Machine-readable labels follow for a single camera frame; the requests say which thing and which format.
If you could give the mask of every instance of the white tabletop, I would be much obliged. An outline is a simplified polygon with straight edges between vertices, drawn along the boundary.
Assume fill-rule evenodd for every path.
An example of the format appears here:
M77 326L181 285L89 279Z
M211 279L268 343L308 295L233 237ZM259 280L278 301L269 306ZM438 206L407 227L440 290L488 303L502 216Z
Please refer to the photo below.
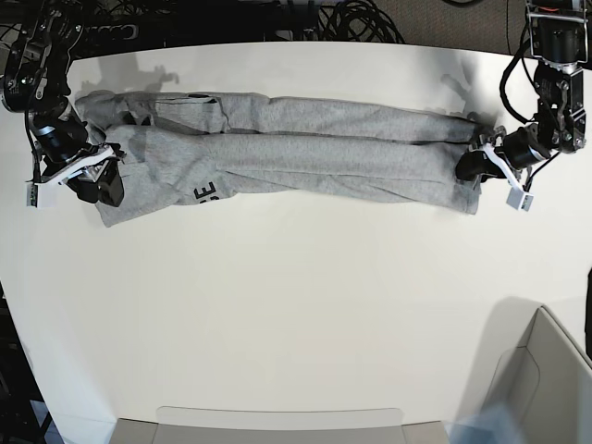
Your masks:
M515 130L510 59L369 43L252 43L76 62L73 96L254 92L467 116ZM586 73L586 101L592 104ZM509 96L530 116L520 67ZM161 406L399 408L407 424L478 411L541 303L583 341L592 149L537 177L528 214L484 186L476 216L293 191L172 207L113 228L62 190L26 208L23 115L0 110L0 278L69 442L108 442Z

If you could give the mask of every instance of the gray carpet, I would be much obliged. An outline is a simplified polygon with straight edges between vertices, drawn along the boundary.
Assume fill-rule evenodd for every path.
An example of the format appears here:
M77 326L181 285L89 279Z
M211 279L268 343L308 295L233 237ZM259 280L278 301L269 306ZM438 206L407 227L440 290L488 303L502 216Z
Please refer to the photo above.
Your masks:
M462 9L441 0L375 1L408 44L508 54L506 17L513 52L524 26L525 0L485 0Z

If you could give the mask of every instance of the white bracket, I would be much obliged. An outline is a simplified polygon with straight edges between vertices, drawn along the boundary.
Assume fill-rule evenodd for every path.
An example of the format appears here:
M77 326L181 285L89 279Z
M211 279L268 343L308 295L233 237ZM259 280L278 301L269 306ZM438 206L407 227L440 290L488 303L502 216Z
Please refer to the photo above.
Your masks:
M27 184L27 206L36 208L49 208L56 206L56 186L77 177L86 167L100 164L110 157L117 157L110 145L104 144L99 147L96 154L82 157L75 162L60 169L49 178L42 178L41 183Z
M491 145L491 143L484 144L481 149L489 158L489 160L499 167L503 175L508 179L510 185L512 186L506 203L516 210L528 211L530 209L530 205L532 205L533 200L535 199L535 196L524 190L523 186L512 173L512 170L508 164L496 154L495 148Z

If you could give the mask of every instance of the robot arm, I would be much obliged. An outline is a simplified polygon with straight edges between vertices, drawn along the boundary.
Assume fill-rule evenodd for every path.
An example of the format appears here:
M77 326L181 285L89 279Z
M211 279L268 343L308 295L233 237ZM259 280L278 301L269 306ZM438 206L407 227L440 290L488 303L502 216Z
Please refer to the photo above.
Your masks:
M506 178L512 185L508 204L525 211L533 200L534 175L522 186L521 172L541 162L544 167L559 153L584 148L584 71L579 64L588 58L586 0L527 0L526 14L523 39L526 31L530 39L522 43L499 86L504 106L524 127L512 134L499 128L483 135L456 167L458 179ZM505 92L510 74L529 48L538 60L535 77L530 79L538 94L538 109L530 120L512 108Z
M28 8L0 85L5 108L25 117L33 154L29 204L37 206L40 191L63 183L83 201L119 206L124 193L117 162L123 153L113 143L92 144L68 100L70 51L83 30L82 1L35 0Z

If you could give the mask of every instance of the gray sweatpants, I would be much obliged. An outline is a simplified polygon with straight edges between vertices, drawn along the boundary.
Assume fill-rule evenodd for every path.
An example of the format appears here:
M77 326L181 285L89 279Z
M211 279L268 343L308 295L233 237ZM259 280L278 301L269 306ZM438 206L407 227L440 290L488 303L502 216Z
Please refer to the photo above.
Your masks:
M95 92L76 107L98 141L127 153L126 196L106 226L238 192L308 190L473 214L454 177L478 125L379 105L238 93Z

